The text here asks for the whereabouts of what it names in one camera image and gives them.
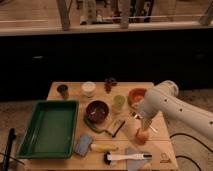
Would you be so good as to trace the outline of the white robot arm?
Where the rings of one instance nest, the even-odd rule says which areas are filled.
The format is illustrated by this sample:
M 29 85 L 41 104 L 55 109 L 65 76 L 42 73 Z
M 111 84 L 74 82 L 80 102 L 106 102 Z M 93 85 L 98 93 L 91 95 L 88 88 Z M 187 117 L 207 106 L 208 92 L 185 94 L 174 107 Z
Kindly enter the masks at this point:
M 178 86 L 170 80 L 148 89 L 139 102 L 138 114 L 146 119 L 154 118 L 159 111 L 166 113 L 210 140 L 213 140 L 213 112 L 193 106 L 177 98 Z

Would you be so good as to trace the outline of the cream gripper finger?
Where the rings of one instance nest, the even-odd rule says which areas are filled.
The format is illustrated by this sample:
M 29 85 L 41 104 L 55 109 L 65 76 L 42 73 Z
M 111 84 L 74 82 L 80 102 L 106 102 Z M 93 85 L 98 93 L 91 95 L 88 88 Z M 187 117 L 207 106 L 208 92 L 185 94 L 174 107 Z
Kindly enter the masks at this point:
M 146 126 L 146 119 L 143 118 L 143 119 L 141 120 L 141 130 L 142 130 L 142 131 L 146 130 L 146 129 L 145 129 L 145 126 Z
M 149 129 L 149 127 L 151 126 L 151 124 L 152 124 L 152 119 L 149 119 L 149 120 L 147 120 L 147 122 L 146 122 L 146 129 L 148 130 Z

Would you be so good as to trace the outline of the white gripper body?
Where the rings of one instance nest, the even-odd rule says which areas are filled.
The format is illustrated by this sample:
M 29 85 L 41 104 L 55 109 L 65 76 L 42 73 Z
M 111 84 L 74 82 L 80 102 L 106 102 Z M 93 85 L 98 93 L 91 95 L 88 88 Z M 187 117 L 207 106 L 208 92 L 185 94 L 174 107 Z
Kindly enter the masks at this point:
M 143 99 L 138 103 L 138 113 L 143 118 L 153 119 L 157 114 L 157 110 L 148 101 Z

